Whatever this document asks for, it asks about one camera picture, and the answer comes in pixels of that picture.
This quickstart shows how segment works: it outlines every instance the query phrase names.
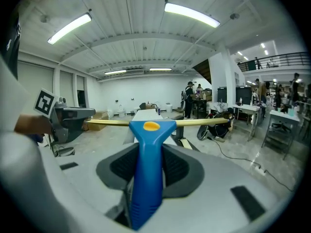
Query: staircase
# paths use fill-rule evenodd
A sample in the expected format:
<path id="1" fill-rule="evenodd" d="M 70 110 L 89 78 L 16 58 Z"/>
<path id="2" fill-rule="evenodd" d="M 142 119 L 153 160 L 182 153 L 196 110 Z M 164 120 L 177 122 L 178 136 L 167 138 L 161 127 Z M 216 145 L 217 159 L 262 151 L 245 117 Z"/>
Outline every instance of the staircase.
<path id="1" fill-rule="evenodd" d="M 212 84 L 208 59 L 197 64 L 195 67 L 193 67 L 193 69 L 200 73 L 210 84 Z"/>

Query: black and white tag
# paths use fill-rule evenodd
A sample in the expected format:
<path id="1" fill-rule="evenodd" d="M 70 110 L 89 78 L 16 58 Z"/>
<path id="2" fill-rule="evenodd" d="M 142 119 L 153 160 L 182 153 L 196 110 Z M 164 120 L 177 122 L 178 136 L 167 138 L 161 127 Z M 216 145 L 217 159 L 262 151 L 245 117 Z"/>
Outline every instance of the black and white tag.
<path id="1" fill-rule="evenodd" d="M 41 88 L 35 102 L 34 110 L 41 115 L 50 118 L 52 109 L 57 101 L 57 98 L 58 97 L 52 92 Z"/>

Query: cardboard box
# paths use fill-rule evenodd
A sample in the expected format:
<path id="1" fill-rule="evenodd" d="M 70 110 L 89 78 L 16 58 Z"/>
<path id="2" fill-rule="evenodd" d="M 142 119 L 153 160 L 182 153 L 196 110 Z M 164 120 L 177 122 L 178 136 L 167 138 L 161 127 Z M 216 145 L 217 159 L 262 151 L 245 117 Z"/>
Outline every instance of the cardboard box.
<path id="1" fill-rule="evenodd" d="M 109 115 L 107 111 L 97 111 L 95 115 L 93 116 L 93 119 L 96 120 L 109 120 Z M 88 124 L 88 129 L 93 131 L 100 131 L 102 130 L 106 125 L 103 124 Z"/>

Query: pipe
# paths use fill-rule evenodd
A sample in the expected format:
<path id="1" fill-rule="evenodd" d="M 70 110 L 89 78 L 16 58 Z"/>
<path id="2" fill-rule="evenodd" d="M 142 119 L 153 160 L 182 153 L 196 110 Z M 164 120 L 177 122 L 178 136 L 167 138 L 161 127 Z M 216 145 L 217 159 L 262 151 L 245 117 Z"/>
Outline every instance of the pipe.
<path id="1" fill-rule="evenodd" d="M 209 124 L 220 124 L 227 123 L 228 119 L 225 118 L 211 118 L 211 119 L 195 119 L 195 120 L 176 120 L 177 127 L 183 126 L 196 126 L 196 125 L 209 125 Z M 110 126 L 129 126 L 129 121 L 117 121 L 117 120 L 95 120 L 92 119 L 87 123 L 93 124 L 104 124 Z"/>

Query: yellow oval button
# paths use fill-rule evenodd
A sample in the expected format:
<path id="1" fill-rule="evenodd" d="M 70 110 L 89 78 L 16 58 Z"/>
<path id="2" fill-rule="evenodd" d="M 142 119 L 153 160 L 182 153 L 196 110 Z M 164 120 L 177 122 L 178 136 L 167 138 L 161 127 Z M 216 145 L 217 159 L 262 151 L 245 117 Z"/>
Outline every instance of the yellow oval button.
<path id="1" fill-rule="evenodd" d="M 156 122 L 145 122 L 144 129 L 147 131 L 157 131 L 160 129 L 160 125 Z"/>

